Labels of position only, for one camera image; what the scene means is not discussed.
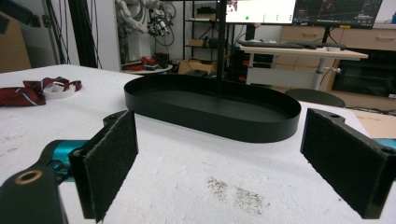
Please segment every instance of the black oval tray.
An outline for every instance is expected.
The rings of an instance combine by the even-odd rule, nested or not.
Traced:
[[[270,143],[297,130],[300,104],[288,95],[187,75],[136,78],[124,86],[135,113],[243,142]]]

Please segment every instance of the red cloth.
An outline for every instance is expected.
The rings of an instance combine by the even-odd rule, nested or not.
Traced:
[[[0,106],[4,105],[44,105],[46,98],[43,95],[44,88],[53,82],[63,83],[64,91],[68,90],[70,85],[76,86],[76,91],[82,88],[81,81],[69,82],[66,78],[45,77],[41,81],[23,81],[24,87],[10,87],[0,89]]]

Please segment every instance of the cardboard box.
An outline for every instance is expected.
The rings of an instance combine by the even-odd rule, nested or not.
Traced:
[[[198,19],[209,19],[210,21],[216,21],[216,13],[212,13],[212,14],[197,13],[197,14],[195,14],[195,18],[198,18]]]
[[[206,71],[208,74],[216,72],[218,64],[215,61],[190,58],[180,62],[178,65],[178,73],[186,74],[190,70]]]
[[[194,47],[206,47],[206,40],[202,40],[202,39],[191,39],[191,40],[189,40],[189,46],[194,46]]]

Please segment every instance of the monitor screen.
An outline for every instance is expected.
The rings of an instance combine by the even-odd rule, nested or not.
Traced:
[[[227,1],[226,22],[291,24],[295,0]]]
[[[297,0],[293,24],[373,28],[382,0]]]

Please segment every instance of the chair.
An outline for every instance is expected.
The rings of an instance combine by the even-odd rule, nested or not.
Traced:
[[[291,96],[298,101],[304,101],[308,103],[314,103],[319,105],[332,105],[337,107],[346,106],[346,103],[342,99],[325,91],[293,89],[285,91],[285,94]]]

